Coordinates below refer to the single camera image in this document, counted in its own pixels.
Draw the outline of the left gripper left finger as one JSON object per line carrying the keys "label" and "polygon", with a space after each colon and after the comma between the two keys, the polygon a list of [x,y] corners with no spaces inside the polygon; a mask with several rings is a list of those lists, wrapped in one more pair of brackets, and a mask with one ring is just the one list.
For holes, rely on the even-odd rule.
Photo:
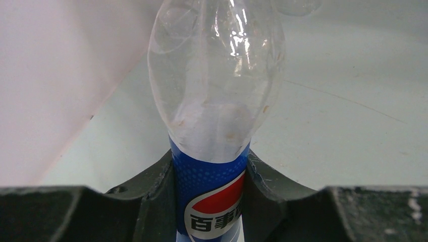
{"label": "left gripper left finger", "polygon": [[172,154],[106,193],[1,188],[1,241],[175,241]]}

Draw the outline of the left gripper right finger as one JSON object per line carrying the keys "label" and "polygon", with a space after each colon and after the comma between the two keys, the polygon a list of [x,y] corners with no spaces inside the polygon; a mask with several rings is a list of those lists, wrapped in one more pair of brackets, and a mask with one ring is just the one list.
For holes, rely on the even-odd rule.
{"label": "left gripper right finger", "polygon": [[426,186],[313,190],[248,155],[245,241],[427,241]]}

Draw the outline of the Pepsi labelled clear bottle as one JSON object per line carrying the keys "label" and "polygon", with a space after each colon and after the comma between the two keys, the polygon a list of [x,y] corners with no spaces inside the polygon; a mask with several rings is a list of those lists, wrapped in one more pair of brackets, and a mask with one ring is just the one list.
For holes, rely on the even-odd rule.
{"label": "Pepsi labelled clear bottle", "polygon": [[274,1],[164,1],[147,63],[171,146],[176,241],[237,241],[250,141],[285,68]]}

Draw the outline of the clear unlabelled plastic bottle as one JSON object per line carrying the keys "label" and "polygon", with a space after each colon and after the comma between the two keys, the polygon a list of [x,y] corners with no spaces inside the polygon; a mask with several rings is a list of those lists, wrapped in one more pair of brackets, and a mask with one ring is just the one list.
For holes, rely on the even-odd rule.
{"label": "clear unlabelled plastic bottle", "polygon": [[322,0],[276,0],[274,2],[279,13],[293,17],[307,16],[319,9],[323,3]]}

